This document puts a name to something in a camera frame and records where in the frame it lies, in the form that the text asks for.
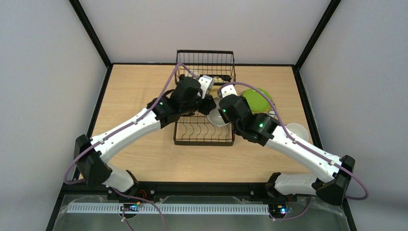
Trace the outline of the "green plate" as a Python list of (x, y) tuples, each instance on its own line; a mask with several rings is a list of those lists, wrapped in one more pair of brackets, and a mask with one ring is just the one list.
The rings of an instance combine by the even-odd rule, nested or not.
[(269, 102), (257, 91), (247, 89), (242, 93), (253, 113), (269, 113), (272, 110)]

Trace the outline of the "black wire dish rack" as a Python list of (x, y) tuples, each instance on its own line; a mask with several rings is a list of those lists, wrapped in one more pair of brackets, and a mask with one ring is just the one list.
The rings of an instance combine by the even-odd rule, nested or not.
[[(209, 92), (217, 97), (217, 89), (236, 80), (235, 59), (232, 51), (177, 50), (176, 63), (185, 64), (198, 76), (208, 75), (215, 80)], [(174, 125), (175, 145), (232, 146), (235, 134), (230, 125), (217, 127), (199, 112), (182, 116)]]

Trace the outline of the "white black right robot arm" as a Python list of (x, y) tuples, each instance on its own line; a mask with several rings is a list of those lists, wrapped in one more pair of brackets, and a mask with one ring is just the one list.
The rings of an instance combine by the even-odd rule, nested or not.
[(310, 170), (309, 174), (273, 173), (266, 189), (271, 197), (315, 195), (330, 205), (341, 205), (355, 166), (354, 158), (324, 152), (285, 129), (265, 113), (253, 114), (247, 100), (234, 94), (223, 97), (219, 112), (243, 139), (279, 151)]

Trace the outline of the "white bowl dark rim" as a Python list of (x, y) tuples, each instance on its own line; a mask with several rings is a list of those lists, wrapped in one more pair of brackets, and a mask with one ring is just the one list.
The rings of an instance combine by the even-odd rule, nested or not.
[(219, 112), (219, 102), (220, 98), (214, 98), (214, 102), (216, 104), (216, 107), (210, 111), (210, 113), (206, 116), (207, 120), (214, 126), (216, 127), (225, 127), (229, 125), (229, 122), (225, 122), (224, 119), (222, 118), (220, 112)]

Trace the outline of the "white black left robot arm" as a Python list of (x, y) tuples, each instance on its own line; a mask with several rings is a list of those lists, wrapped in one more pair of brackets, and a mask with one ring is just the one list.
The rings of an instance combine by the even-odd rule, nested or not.
[(92, 138), (79, 136), (75, 143), (75, 159), (86, 185), (105, 185), (122, 193), (136, 191), (139, 183), (133, 174), (109, 161), (136, 140), (177, 122), (182, 116), (195, 112), (209, 114), (216, 107), (208, 94), (214, 82), (206, 75), (198, 79), (185, 77), (175, 89), (153, 99), (137, 115), (114, 129)]

